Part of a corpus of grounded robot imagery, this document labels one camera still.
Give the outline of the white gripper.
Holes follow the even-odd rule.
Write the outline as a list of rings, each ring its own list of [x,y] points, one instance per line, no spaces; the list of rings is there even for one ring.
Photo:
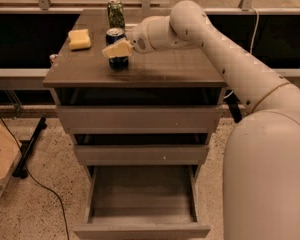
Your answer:
[[[148,27],[155,19],[156,16],[145,18],[126,33],[129,41],[122,38],[104,48],[102,54],[107,58],[118,58],[130,56],[133,49],[140,54],[154,52],[155,47],[151,44]]]

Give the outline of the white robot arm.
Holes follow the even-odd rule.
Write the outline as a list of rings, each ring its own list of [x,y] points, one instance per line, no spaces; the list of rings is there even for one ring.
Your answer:
[[[149,17],[107,46],[108,58],[195,46],[247,115],[223,162],[225,240],[300,240],[300,89],[219,32],[192,1]]]

